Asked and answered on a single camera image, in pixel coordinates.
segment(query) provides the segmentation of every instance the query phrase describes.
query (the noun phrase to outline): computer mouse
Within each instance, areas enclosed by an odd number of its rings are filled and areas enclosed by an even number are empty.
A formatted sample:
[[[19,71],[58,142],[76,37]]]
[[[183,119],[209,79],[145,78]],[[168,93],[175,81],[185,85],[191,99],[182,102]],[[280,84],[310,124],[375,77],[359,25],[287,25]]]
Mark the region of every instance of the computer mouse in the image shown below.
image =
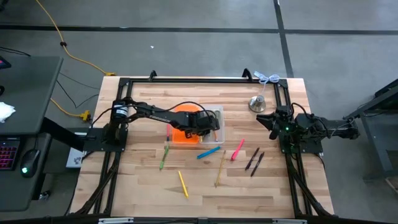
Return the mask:
[[[23,177],[33,177],[37,170],[37,163],[39,161],[40,150],[31,149],[22,156],[21,159],[21,174]]]

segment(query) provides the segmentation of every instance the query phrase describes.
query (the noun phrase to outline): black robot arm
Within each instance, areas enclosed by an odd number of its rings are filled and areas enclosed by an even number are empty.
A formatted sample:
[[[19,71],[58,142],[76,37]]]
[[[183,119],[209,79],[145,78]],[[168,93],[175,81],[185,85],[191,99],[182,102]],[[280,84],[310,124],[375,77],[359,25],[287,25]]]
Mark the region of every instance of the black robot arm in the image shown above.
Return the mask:
[[[128,116],[129,107],[133,107],[136,113]],[[204,136],[210,131],[220,129],[218,119],[212,111],[173,112],[170,109],[164,110],[145,102],[136,102],[132,98],[124,98],[113,101],[110,122],[104,127],[104,140],[110,144],[117,143],[120,125],[131,123],[138,118],[149,118],[168,123],[173,128],[184,131],[187,138],[190,138],[192,134]]]
[[[356,123],[351,118],[328,120],[314,114],[307,114],[304,110],[304,113],[292,119],[292,113],[288,107],[283,106],[271,114],[257,115],[257,120],[271,131],[270,139],[276,139],[281,132],[284,136],[296,140],[316,139],[319,141],[332,136],[356,139],[359,136]]]

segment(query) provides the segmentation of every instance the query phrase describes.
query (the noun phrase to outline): black pen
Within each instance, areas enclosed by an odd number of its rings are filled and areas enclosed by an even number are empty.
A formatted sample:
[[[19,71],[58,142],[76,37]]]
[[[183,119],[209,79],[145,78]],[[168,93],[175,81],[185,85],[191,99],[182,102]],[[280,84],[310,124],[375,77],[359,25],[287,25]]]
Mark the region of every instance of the black pen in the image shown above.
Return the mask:
[[[264,156],[264,152],[262,152],[262,153],[260,154],[260,158],[259,158],[259,160],[257,161],[257,164],[256,164],[256,166],[254,167],[253,172],[251,172],[250,177],[252,177],[252,176],[254,175],[254,173],[255,173],[255,171],[257,170],[257,167],[259,166],[259,164],[260,164],[261,159],[262,159],[263,156]]]
[[[254,152],[253,156],[251,157],[251,159],[250,159],[248,165],[246,166],[246,168],[244,168],[244,170],[248,170],[248,169],[250,168],[251,162],[253,162],[253,159],[254,159],[254,157],[257,155],[257,152],[259,151],[259,149],[260,149],[260,147],[258,147],[258,148],[256,149],[256,151]]]

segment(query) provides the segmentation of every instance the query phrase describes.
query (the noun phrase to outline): yellow extension cord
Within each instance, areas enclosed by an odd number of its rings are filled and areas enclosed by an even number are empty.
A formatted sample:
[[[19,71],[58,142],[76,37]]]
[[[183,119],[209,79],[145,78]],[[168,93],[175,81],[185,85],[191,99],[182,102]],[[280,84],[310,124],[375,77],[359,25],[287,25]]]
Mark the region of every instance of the yellow extension cord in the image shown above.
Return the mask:
[[[56,25],[55,21],[52,19],[52,17],[51,17],[51,15],[49,14],[49,12],[47,12],[47,10],[45,10],[45,8],[43,7],[43,5],[41,5],[41,3],[39,2],[39,0],[36,0],[36,2],[37,2],[37,4],[39,4],[39,6],[43,9],[43,11],[44,11],[44,12],[48,15],[48,17],[50,18],[52,24],[53,24],[54,27],[56,28],[56,30],[57,30],[57,32],[58,32],[60,38],[61,38],[61,41],[62,41],[62,42],[65,42],[65,41],[63,41],[63,37],[62,37],[62,34],[61,34],[60,30],[58,29],[58,26]],[[71,55],[71,54],[69,53],[69,51],[68,51],[68,49],[67,49],[66,46],[62,46],[62,47],[63,47],[63,49],[65,50],[65,52],[67,53],[67,55],[69,55],[69,57],[71,57],[71,58],[73,58],[73,59],[75,59],[75,60],[77,60],[77,61],[79,61],[79,62],[83,62],[83,63],[86,63],[86,64],[88,64],[88,65],[91,65],[92,67],[95,67],[96,69],[98,69],[99,71],[101,71],[105,76],[114,76],[114,75],[116,75],[116,73],[114,73],[114,72],[105,72],[103,69],[99,68],[98,66],[96,66],[95,64],[93,64],[93,63],[91,63],[91,62],[87,62],[87,61],[85,61],[85,60],[83,60],[83,59],[76,58],[75,56],[73,56],[73,55]]]
[[[52,19],[52,16],[49,14],[49,12],[47,12],[47,10],[45,10],[45,8],[43,7],[43,5],[41,5],[41,3],[39,2],[39,0],[36,0],[36,2],[37,2],[37,4],[39,4],[39,6],[43,9],[43,11],[48,15],[48,17],[50,18],[52,24],[53,24],[54,27],[56,28],[56,30],[57,30],[57,32],[58,32],[60,38],[61,38],[61,41],[65,43],[65,41],[63,40],[62,34],[61,34],[60,30],[58,29],[58,26],[56,25],[55,21]],[[65,52],[67,53],[67,55],[68,55],[69,57],[71,57],[71,58],[73,58],[73,59],[75,59],[75,60],[77,60],[77,61],[79,61],[79,62],[83,62],[83,63],[86,63],[86,64],[88,64],[88,65],[91,65],[92,67],[95,67],[96,69],[98,69],[99,71],[101,71],[105,76],[115,76],[115,75],[116,75],[116,73],[114,73],[114,72],[105,72],[103,69],[99,68],[99,67],[96,66],[95,64],[93,64],[93,63],[91,63],[91,62],[87,62],[87,61],[85,61],[85,60],[83,60],[83,59],[80,59],[80,58],[77,58],[77,57],[71,55],[71,54],[69,53],[69,51],[68,51],[68,49],[67,49],[66,46],[63,45],[62,47],[63,47],[63,49],[65,50]],[[69,115],[69,116],[81,118],[83,121],[88,121],[88,120],[90,120],[91,115],[90,115],[90,111],[88,111],[88,110],[86,110],[86,111],[85,111],[84,113],[82,113],[82,114],[72,114],[72,113],[69,113],[69,112],[67,112],[66,110],[64,110],[64,109],[63,109],[55,100],[53,100],[52,98],[51,98],[51,101],[55,104],[55,106],[58,107],[59,110],[61,110],[62,112],[64,112],[65,114],[67,114],[67,115]]]

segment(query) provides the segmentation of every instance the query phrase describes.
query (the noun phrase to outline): wooden table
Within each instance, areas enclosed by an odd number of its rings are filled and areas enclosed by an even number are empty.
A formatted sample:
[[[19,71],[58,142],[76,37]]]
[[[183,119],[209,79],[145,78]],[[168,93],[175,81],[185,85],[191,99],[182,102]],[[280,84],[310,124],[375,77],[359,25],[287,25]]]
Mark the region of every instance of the wooden table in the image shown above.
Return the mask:
[[[96,116],[111,106],[118,82],[119,77],[104,77]],[[288,84],[291,101],[310,111],[304,80],[291,78]],[[132,98],[160,108],[169,108],[182,101],[223,105],[226,141],[222,150],[203,159],[196,159],[196,156],[203,153],[204,148],[171,147],[165,167],[160,171],[166,124],[151,119],[138,119],[131,123],[119,168],[112,216],[294,217],[285,157],[279,149],[279,142],[268,138],[269,131],[256,121],[256,114],[248,108],[249,99],[261,91],[260,84],[135,83]],[[265,98],[267,109],[264,113],[275,111],[273,87],[267,86]],[[95,126],[104,126],[109,121],[109,114],[99,119]],[[246,141],[236,160],[231,162],[229,158],[242,138]],[[247,172],[244,168],[257,147],[265,155],[255,176],[250,178],[256,161]],[[215,188],[224,150],[228,159],[223,166],[220,185]],[[78,210],[97,187],[103,157],[104,153],[96,152],[84,160],[71,212]],[[309,189],[326,210],[333,213],[325,171],[319,158],[304,154],[303,164]],[[187,186],[188,199],[183,194],[178,170]],[[298,190],[298,194],[304,211],[301,191]]]

